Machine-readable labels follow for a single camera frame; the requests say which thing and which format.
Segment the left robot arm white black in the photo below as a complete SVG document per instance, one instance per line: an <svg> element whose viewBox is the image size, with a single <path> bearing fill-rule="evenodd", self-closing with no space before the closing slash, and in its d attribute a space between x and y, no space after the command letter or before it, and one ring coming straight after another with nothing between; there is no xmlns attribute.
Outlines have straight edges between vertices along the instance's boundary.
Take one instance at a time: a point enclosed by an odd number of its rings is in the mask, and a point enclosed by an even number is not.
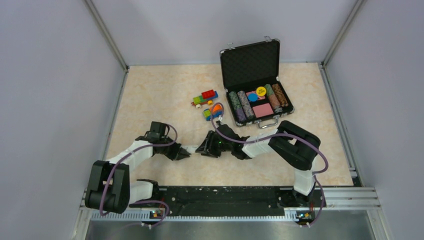
<svg viewBox="0 0 424 240"><path fill-rule="evenodd" d="M191 153L175 138L168 136L175 128L169 124L153 121L150 129L137 137L132 144L107 160L93 163L86 188L84 205L107 213L123 213L128 206L143 201L154 207L160 202L159 186L156 181L140 179L130 182L130 174L144 161L162 155L171 161L189 158Z"/></svg>

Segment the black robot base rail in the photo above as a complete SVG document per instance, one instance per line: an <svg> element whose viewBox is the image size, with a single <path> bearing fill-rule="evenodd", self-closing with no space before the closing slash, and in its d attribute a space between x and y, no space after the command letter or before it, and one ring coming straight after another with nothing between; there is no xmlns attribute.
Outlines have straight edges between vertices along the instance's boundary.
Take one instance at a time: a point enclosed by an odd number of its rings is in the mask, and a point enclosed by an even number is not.
<svg viewBox="0 0 424 240"><path fill-rule="evenodd" d="M151 210L149 218L166 220L266 220L311 223L326 207L324 191L304 196L289 186L160 186L151 198L130 208Z"/></svg>

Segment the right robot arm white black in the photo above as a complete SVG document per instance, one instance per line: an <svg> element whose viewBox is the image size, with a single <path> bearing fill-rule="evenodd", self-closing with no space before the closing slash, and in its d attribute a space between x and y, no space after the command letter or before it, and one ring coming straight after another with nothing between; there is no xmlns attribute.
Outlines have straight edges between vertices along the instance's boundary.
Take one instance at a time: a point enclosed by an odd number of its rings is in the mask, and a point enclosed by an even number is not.
<svg viewBox="0 0 424 240"><path fill-rule="evenodd" d="M317 156L324 156L320 145L321 140L316 135L287 120L270 134L258 136L239 136L231 127L218 122L195 152L214 158L230 152L239 160L277 154L294 169L294 202L307 206L314 198L312 191L317 183L314 161Z"/></svg>

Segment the white remote control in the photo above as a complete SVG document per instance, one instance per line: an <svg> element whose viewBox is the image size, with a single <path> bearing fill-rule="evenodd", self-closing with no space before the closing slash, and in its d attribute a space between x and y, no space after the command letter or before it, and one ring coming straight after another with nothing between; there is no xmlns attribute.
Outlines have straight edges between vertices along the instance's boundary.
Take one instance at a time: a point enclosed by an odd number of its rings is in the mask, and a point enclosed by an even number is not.
<svg viewBox="0 0 424 240"><path fill-rule="evenodd" d="M188 153L194 154L199 146L198 145L183 145L182 148Z"/></svg>

